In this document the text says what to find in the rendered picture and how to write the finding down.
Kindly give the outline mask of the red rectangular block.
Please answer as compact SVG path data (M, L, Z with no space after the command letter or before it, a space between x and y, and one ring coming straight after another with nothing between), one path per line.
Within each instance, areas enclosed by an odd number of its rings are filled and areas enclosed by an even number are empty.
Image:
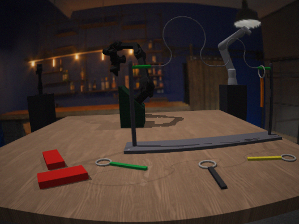
M66 167L64 159L61 157L61 155L58 153L56 149L44 151L42 153L48 170Z
M82 165L37 174L40 189L89 179Z

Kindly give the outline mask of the green handle with grey loop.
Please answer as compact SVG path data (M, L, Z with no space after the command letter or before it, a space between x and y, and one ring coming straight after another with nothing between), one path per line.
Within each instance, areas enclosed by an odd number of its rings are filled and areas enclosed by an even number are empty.
M102 161L102 160L110 161L110 162L107 163L107 164L98 164L97 163L97 162ZM123 168L127 168L127 169L144 170L144 171L146 171L148 169L147 166L139 166L139 165L131 165L131 164L120 163L120 162L112 162L112 160L108 159L108 158L103 158L103 159L96 160L95 164L97 164L99 166L111 165L111 166L118 166L118 167L123 167Z

